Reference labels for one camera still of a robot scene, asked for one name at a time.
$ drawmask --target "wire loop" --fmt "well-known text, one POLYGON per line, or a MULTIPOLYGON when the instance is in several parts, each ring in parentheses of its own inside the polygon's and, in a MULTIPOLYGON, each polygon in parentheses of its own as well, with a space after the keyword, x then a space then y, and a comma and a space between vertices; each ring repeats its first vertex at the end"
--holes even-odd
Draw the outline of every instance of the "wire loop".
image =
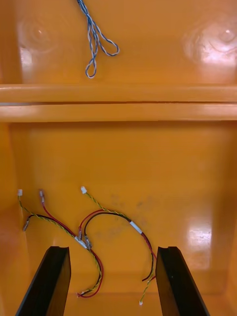
POLYGON ((98 54, 99 47, 107 56, 110 56, 110 57, 118 55, 120 49, 116 43, 114 43, 112 40, 110 40, 104 36, 104 34, 101 32, 100 28, 97 26, 95 21, 92 20, 90 14, 88 12, 88 9, 87 9, 85 3, 83 2, 83 0, 77 0, 77 2, 79 4, 82 12, 84 13, 84 15, 87 18, 87 37, 88 37, 88 41, 89 41, 89 46, 90 46, 92 58, 85 68, 85 74, 87 75, 88 78, 92 79, 95 77, 96 71, 97 71, 96 57, 98 54), (101 38, 104 39, 107 43, 112 44, 116 48, 116 52, 109 53, 102 45, 99 36, 101 36, 101 38), (90 75, 88 73, 88 71, 91 68, 91 66, 93 66, 93 73, 90 75))

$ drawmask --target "cable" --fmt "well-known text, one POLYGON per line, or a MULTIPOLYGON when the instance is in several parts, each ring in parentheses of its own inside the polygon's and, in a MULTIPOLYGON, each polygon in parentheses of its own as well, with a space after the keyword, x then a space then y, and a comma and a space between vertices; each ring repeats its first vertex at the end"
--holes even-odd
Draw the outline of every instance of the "cable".
POLYGON ((102 51, 110 57, 116 56, 119 54, 119 47, 116 43, 114 43, 112 40, 106 38, 104 36, 104 34, 101 32, 100 28, 96 25, 95 21, 92 20, 88 9, 85 5, 85 3, 83 2, 83 0, 77 0, 82 12, 84 13, 84 15, 87 18, 87 37, 89 40, 89 46, 90 46, 90 52, 91 52, 91 60, 89 61, 88 65, 85 68, 85 74, 87 75, 88 78, 92 79, 95 77, 96 75, 96 71, 97 71, 97 64, 96 64, 96 57, 98 54, 98 48, 100 46, 100 48, 102 49, 102 51), (106 42, 108 42, 109 44, 112 44, 115 48, 116 48, 116 52, 115 53, 108 53, 107 50, 104 48, 104 46, 101 44, 100 38, 99 36, 102 37, 102 39, 104 39, 106 42), (92 38, 94 39, 95 42, 95 48, 93 46, 93 42, 92 42, 92 38), (93 65, 93 74, 89 75, 88 70, 90 68, 90 66, 93 65))
MULTIPOLYGON (((53 220, 52 218, 47 217, 47 216, 44 216, 44 215, 40 215, 40 214, 34 214, 34 213, 32 213, 30 216, 28 216, 26 223, 29 224, 29 220, 30 220, 31 217, 38 217, 38 218, 47 220, 47 221, 49 221, 49 222, 51 222, 51 223, 56 224, 57 226, 59 226, 59 227, 62 228, 63 230, 65 230, 64 227, 62 227, 61 225, 59 225, 59 224, 58 224, 55 220, 53 220)), ((73 238, 75 238, 75 236, 76 236, 74 233, 73 233, 73 234, 71 234, 70 232, 67 232, 67 233, 68 233, 69 235, 71 235, 73 238)), ((93 250, 89 250, 89 249, 88 249, 88 251, 92 254, 93 258, 95 259, 95 261, 96 261, 96 263, 97 263, 97 266, 99 267, 99 272, 100 272, 100 274, 99 274, 99 277, 98 277, 98 280, 97 280, 96 284, 95 284, 92 288, 87 289, 86 291, 82 292, 81 294, 77 293, 78 297, 82 297, 82 298, 88 298, 89 296, 85 296, 85 295, 86 295, 87 293, 93 291, 93 290, 99 285, 99 283, 102 282, 102 278, 103 278, 103 265, 102 265, 102 262, 100 261, 99 257, 95 254, 95 252, 94 252, 93 250)))
MULTIPOLYGON (((108 210, 108 209, 104 208, 92 195, 90 195, 90 194, 87 192, 87 190, 86 190, 85 187, 81 187, 81 191, 82 191, 82 194, 86 194, 86 195, 87 195, 94 203, 96 203, 101 209, 103 209, 104 211, 106 211, 106 213, 104 213, 104 214, 113 213, 114 215, 118 215, 118 216, 121 216, 121 217, 123 217, 123 218, 126 218, 127 221, 128 221, 128 222, 142 235, 142 237, 145 239, 145 241, 146 241, 146 243, 147 243, 147 245, 148 245, 148 247, 149 247, 149 249, 150 249, 150 251, 151 251, 151 255, 152 255, 152 267, 151 267, 151 271, 150 271, 148 277, 146 277, 145 279, 143 279, 143 281, 145 281, 145 280, 147 280, 147 279, 149 278, 149 280, 148 280, 148 282, 147 282, 147 286, 146 286, 146 288, 145 288, 144 291, 143 291, 143 295, 142 295, 142 297, 141 297, 141 300, 139 301, 139 304, 142 305, 142 304, 143 304, 143 298, 144 298, 144 296, 145 296, 145 294, 146 294, 146 291, 147 291, 147 289, 148 289, 148 287, 149 287, 151 281, 155 278, 155 276, 152 276, 152 274, 153 274, 153 270, 154 270, 154 258, 157 259, 157 257, 156 257, 156 255, 154 254, 154 252, 153 252, 153 250, 152 250, 152 246, 151 246, 151 243, 150 243, 149 239, 148 239, 147 236, 139 229, 139 227, 137 227, 137 225, 136 225, 135 223, 133 223, 126 215, 124 215, 124 214, 122 214, 122 213, 119 213, 119 212, 111 211, 111 210, 108 210)), ((95 216, 99 215, 99 211, 95 211, 95 212, 93 212, 92 214, 95 214, 95 215, 92 216, 92 218, 94 218, 95 216)), ((91 219, 89 219, 89 220, 87 221, 87 223, 85 224, 85 228, 86 228, 88 222, 90 222, 91 219)), ((80 234, 81 234, 81 226, 82 226, 82 223, 81 223, 81 225, 80 225, 80 227, 79 227, 79 233, 80 233, 80 234)))
MULTIPOLYGON (((31 217, 38 217, 40 219, 44 219, 46 221, 49 221, 51 223, 54 223, 55 225, 57 225, 58 227, 60 227, 61 229, 63 229, 65 232, 67 232, 71 237, 75 238, 76 237, 76 234, 74 234, 69 228, 67 228, 65 225, 61 225, 59 224, 59 221, 57 221, 56 219, 53 219, 53 218, 50 218, 50 217, 47 217, 47 216, 44 216, 44 215, 40 215, 40 214, 35 214, 33 212, 30 212, 27 208, 25 208, 23 205, 22 205, 22 202, 21 202, 21 199, 20 199, 20 195, 18 195, 18 201, 19 201, 19 205, 21 207, 22 210, 25 210, 26 212, 30 213, 30 216, 28 216, 27 218, 27 221, 23 227, 23 230, 25 231, 28 227, 28 224, 29 224, 29 220, 31 219, 31 217)), ((101 260, 99 259, 99 257, 96 255, 96 253, 91 250, 91 249, 87 249, 92 257, 95 259, 95 262, 96 262, 96 266, 99 270, 99 277, 97 279, 97 282, 96 284, 90 288, 90 289, 87 289, 86 291, 84 291, 83 293, 79 294, 77 293, 78 297, 82 297, 82 298, 89 298, 89 297, 92 297, 94 296, 95 294, 98 293, 100 287, 101 287, 101 283, 102 283, 102 280, 103 280, 103 274, 104 274, 104 267, 103 267, 103 264, 101 262, 101 260), (93 291, 94 289, 96 289, 96 292, 93 293, 92 295, 89 295, 89 296, 85 296, 87 293, 93 291)))
MULTIPOLYGON (((102 215, 102 214, 115 215, 115 216, 119 216, 119 217, 124 218, 124 219, 125 219, 126 221, 128 221, 129 223, 131 222, 131 219, 129 219, 127 216, 121 215, 121 214, 117 214, 117 213, 101 212, 101 210, 98 210, 98 211, 92 212, 91 214, 93 214, 93 215, 89 218, 89 220, 86 222, 86 224, 85 224, 85 226, 84 226, 84 236, 85 236, 85 237, 87 237, 87 233, 86 233, 87 225, 89 224, 89 222, 90 222, 93 218, 95 218, 95 217, 98 216, 98 215, 102 215)), ((83 223, 84 221, 85 221, 85 218, 84 218, 83 221, 81 222, 79 228, 82 227, 82 223, 83 223)), ((147 280, 147 279, 151 276, 151 274, 152 274, 152 272, 153 272, 154 258, 153 258, 152 246, 151 246, 150 241, 148 240, 147 236, 146 236, 144 233, 142 233, 141 235, 142 235, 142 237, 145 239, 146 243, 148 244, 148 247, 149 247, 149 249, 150 249, 150 251, 151 251, 151 255, 152 255, 152 267, 151 267, 151 272, 149 273, 149 275, 148 275, 146 278, 144 278, 144 279, 142 280, 142 281, 145 281, 145 280, 147 280)))
POLYGON ((94 217, 96 217, 96 216, 98 216, 98 215, 102 215, 102 214, 119 216, 119 217, 124 218, 124 219, 125 219, 126 221, 128 221, 129 223, 131 222, 131 220, 129 220, 127 217, 125 217, 125 216, 123 216, 123 215, 121 215, 121 214, 108 213, 108 212, 100 212, 100 213, 94 214, 94 215, 86 222, 86 224, 85 224, 85 226, 84 226, 84 235, 85 235, 85 236, 87 235, 87 234, 86 234, 86 227, 87 227, 87 225, 89 224, 89 222, 90 222, 94 217))

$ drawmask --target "white connector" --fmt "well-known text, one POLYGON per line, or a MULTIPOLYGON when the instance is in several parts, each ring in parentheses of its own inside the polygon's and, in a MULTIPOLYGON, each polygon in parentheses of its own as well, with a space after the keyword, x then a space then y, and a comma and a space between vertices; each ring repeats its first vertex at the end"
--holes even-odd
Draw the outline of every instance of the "white connector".
POLYGON ((80 189, 81 189, 82 194, 86 194, 87 189, 85 187, 81 187, 80 189))
POLYGON ((78 236, 75 237, 75 240, 76 240, 80 245, 82 245, 83 248, 87 249, 86 244, 84 243, 84 241, 78 239, 78 236))
POLYGON ((142 230, 133 221, 130 222, 130 225, 135 228, 138 233, 142 234, 142 230))
POLYGON ((18 189, 17 195, 18 195, 19 197, 21 197, 21 196, 23 195, 23 190, 22 190, 22 189, 18 189))

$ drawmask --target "orange panel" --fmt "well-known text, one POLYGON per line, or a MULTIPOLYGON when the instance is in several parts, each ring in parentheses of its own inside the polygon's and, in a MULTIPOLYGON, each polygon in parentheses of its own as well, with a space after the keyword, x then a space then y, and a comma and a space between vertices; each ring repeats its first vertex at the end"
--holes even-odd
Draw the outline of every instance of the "orange panel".
POLYGON ((85 0, 120 46, 113 58, 99 52, 93 80, 84 73, 91 55, 76 0, 13 3, 14 12, 2 10, 0 62, 3 83, 22 84, 3 86, 4 102, 236 101, 235 0, 85 0))

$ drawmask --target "orange plastic surface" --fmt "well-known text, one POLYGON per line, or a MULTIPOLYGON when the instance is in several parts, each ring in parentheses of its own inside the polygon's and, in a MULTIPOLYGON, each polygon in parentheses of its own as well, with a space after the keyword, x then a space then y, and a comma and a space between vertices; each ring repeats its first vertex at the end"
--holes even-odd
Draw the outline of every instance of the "orange plastic surface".
POLYGON ((120 47, 93 80, 76 0, 0 1, 2 102, 236 101, 235 0, 85 2, 120 47))
POLYGON ((235 123, 11 124, 9 134, 6 128, 1 134, 6 143, 2 156, 9 165, 2 192, 12 197, 1 212, 3 315, 12 315, 10 307, 20 303, 51 245, 70 247, 72 279, 65 315, 88 308, 104 314, 108 304, 108 315, 113 309, 118 315, 122 301, 128 311, 143 315, 159 305, 155 282, 144 305, 138 305, 141 279, 150 266, 146 244, 123 219, 106 216, 88 227, 106 271, 101 295, 94 304, 93 299, 77 299, 75 292, 97 278, 91 256, 62 230, 37 218, 26 234, 21 232, 15 176, 29 209, 43 214, 38 189, 44 188, 48 209, 75 232, 81 219, 96 209, 79 190, 85 185, 105 206, 128 214, 154 249, 181 249, 211 315, 237 313, 235 123), (5 289, 15 283, 15 305, 8 307, 12 295, 5 289))
POLYGON ((12 316, 51 245, 69 246, 65 315, 161 315, 156 283, 139 306, 150 253, 122 219, 88 227, 105 266, 17 204, 46 206, 77 232, 96 206, 128 214, 152 246, 178 246, 211 315, 237 315, 237 4, 234 0, 85 0, 120 46, 98 54, 76 0, 0 0, 0 315, 12 316))

